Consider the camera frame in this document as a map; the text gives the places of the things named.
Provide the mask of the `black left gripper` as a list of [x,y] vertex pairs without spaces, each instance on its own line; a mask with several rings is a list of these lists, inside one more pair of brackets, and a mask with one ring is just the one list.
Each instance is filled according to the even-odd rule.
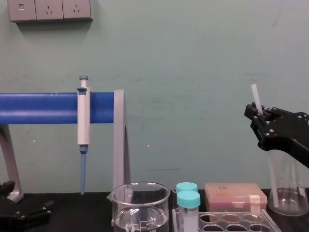
[[[15,182],[10,180],[0,185],[0,200],[15,201]],[[27,222],[48,221],[54,208],[55,202],[50,200],[38,209],[27,213],[17,210],[16,207],[6,205],[0,208],[0,231],[1,232],[23,232]]]

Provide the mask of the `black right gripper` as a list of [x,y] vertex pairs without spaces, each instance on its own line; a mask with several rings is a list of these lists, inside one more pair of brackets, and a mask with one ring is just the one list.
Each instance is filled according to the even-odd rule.
[[309,115],[280,108],[265,108],[260,113],[254,102],[247,104],[244,115],[264,151],[280,150],[309,166]]

